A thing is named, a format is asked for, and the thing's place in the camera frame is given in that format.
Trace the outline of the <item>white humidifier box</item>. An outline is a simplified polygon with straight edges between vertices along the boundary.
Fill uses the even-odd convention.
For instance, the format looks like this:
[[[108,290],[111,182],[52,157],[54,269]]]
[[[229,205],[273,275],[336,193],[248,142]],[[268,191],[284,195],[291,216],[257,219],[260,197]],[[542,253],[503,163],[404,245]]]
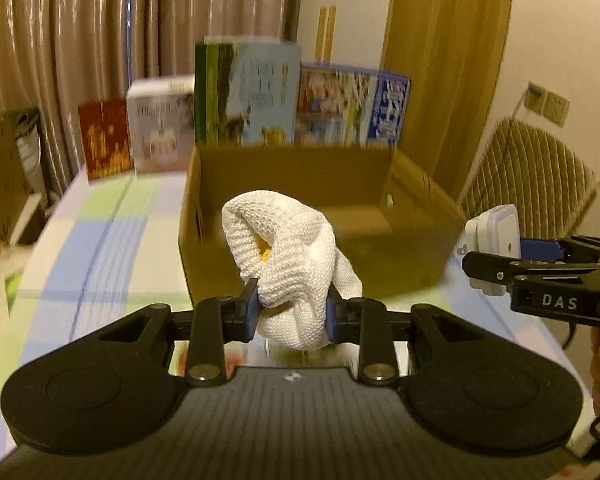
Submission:
[[[195,76],[137,79],[126,92],[129,135],[138,174],[184,171],[195,144]]]

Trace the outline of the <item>wall power socket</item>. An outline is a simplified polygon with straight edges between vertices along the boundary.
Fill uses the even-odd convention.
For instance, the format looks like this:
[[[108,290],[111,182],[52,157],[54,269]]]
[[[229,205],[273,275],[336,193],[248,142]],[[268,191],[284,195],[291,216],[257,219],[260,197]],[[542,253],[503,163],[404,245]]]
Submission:
[[[524,107],[543,116],[554,125],[562,127],[568,116],[570,101],[564,96],[529,81],[527,90],[524,92]]]

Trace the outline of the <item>white power adapter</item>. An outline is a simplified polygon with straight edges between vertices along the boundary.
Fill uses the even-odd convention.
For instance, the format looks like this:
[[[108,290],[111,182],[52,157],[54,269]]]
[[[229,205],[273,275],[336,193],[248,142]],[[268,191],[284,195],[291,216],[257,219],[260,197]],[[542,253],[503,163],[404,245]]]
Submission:
[[[518,211],[513,204],[498,205],[469,219],[456,252],[485,252],[490,255],[519,258],[520,232]]]

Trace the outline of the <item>quilted olive chair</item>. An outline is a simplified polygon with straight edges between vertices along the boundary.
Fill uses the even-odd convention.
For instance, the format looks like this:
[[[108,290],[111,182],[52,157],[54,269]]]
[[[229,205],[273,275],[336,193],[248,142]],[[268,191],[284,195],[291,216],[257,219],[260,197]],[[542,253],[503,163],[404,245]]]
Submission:
[[[548,240],[576,232],[599,187],[595,172],[556,136],[505,118],[460,196],[460,206],[472,218],[513,204],[521,235]]]

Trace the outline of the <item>wooden sticks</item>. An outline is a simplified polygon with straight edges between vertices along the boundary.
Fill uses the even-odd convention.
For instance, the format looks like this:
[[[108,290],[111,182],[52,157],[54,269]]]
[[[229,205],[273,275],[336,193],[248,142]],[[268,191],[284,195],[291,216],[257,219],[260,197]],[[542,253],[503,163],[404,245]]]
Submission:
[[[314,47],[314,60],[317,63],[329,64],[332,59],[332,43],[334,42],[336,17],[336,6],[320,7]]]

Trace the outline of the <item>checkered tablecloth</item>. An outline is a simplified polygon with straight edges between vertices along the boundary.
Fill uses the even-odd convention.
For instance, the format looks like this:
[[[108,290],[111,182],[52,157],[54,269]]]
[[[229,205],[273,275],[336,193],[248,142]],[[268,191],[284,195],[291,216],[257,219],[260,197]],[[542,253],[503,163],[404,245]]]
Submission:
[[[192,308],[178,251],[185,174],[134,174],[89,184],[79,174],[35,244],[9,309],[0,342],[0,394],[21,365],[148,304]],[[569,441],[583,456],[593,444],[594,419],[584,382],[546,325],[509,309],[509,296],[490,297],[470,287],[460,255],[452,254],[439,284],[383,300],[393,311],[433,304],[509,339],[570,371],[583,388],[583,408]],[[257,335],[230,344],[228,359],[244,364],[355,369],[358,347],[345,344],[297,352]],[[0,410],[0,460],[15,447]]]

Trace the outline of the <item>red gift box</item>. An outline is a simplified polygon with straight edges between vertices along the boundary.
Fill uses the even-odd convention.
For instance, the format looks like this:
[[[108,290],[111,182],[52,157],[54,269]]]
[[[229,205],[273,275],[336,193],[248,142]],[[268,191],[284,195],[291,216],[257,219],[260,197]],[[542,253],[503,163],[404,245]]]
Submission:
[[[95,181],[133,169],[125,99],[78,107],[87,179]]]

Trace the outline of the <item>green blue milk carton box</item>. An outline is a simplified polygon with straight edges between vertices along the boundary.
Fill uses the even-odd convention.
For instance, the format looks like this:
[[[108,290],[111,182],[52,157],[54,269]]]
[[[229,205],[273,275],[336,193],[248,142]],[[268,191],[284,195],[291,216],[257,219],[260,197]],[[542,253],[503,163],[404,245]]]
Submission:
[[[208,38],[195,46],[196,142],[287,145],[294,122],[301,49],[266,37]]]

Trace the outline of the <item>white knitted cloth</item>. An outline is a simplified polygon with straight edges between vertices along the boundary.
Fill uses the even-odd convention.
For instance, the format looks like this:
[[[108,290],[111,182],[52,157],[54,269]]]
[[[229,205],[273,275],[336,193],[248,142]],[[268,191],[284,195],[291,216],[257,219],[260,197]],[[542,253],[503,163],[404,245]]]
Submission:
[[[273,191],[242,193],[221,211],[226,244],[246,282],[258,280],[258,332],[300,351],[328,345],[326,299],[363,295],[349,259],[321,211]]]

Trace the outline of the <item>cardboard box on floor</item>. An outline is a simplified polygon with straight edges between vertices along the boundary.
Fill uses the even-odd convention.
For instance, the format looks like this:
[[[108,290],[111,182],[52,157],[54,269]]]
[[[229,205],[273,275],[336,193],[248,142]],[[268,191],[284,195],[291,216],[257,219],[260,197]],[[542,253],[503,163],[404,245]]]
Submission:
[[[23,171],[15,130],[0,118],[0,240],[8,242],[32,188]]]

